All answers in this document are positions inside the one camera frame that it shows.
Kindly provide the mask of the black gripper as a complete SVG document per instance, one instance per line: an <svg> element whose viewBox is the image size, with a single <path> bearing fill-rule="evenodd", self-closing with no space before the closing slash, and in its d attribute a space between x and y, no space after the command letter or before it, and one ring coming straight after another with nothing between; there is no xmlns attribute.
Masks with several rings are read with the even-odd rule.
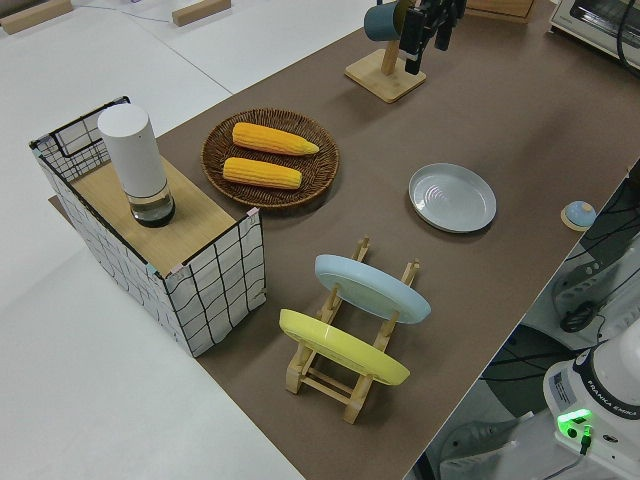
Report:
<svg viewBox="0 0 640 480"><path fill-rule="evenodd" d="M419 72L422 60L424 28L427 23L439 23L434 46L447 50L454 23L464 16L466 0L420 0L406 12L399 49L405 53L405 71Z"/></svg>

